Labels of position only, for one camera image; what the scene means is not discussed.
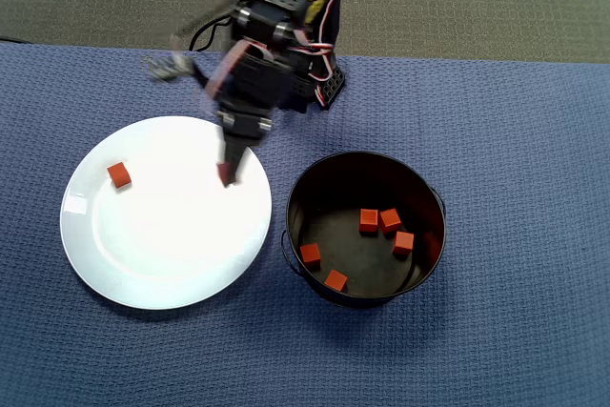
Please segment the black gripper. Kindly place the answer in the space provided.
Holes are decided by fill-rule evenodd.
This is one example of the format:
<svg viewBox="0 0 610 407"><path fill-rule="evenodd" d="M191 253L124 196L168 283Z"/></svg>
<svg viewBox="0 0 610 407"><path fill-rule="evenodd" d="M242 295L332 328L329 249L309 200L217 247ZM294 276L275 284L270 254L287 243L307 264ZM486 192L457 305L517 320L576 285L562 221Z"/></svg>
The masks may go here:
<svg viewBox="0 0 610 407"><path fill-rule="evenodd" d="M223 132L224 187L236 181L247 149L256 147L273 126L269 113L287 96L292 66L285 56L259 43L234 43L209 79L209 97L218 104Z"/></svg>

